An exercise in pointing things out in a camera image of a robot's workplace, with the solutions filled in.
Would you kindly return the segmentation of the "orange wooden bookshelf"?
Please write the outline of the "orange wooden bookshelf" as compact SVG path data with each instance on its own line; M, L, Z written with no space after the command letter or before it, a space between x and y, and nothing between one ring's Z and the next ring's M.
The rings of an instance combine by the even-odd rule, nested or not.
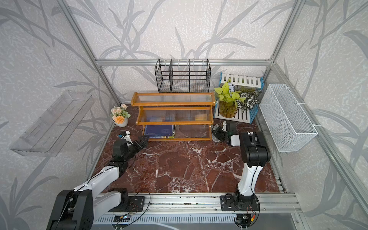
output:
M131 105L139 108L137 125L148 135L152 127L168 127L167 135L150 141L210 141L214 124L214 93L137 93Z

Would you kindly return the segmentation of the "grey fluffy cloth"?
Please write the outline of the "grey fluffy cloth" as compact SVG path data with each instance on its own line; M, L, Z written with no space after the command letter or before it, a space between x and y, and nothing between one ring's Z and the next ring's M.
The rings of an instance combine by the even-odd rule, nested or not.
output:
M211 128L212 140L216 143L221 142L222 127L219 124L212 126Z

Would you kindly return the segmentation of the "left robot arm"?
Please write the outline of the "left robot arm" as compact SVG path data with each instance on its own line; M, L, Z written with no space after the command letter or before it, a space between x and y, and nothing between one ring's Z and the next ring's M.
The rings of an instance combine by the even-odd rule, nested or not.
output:
M122 223L134 213L145 211L143 196L129 196L127 189L104 190L129 168L129 161L148 146L147 135L132 141L124 134L113 144L112 159L95 176L75 187L61 191L55 200L48 230L89 230L95 220L109 211L124 212L117 223Z

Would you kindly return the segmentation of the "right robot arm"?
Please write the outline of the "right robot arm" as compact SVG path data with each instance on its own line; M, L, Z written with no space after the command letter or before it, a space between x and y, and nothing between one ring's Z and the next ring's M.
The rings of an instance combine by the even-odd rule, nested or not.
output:
M270 161L268 145L261 131L241 132L234 135L230 124L216 124L211 132L212 137L219 141L229 141L234 147L240 147L241 160L244 163L241 180L233 194L220 197L222 211L259 211L260 201L255 195L258 176Z

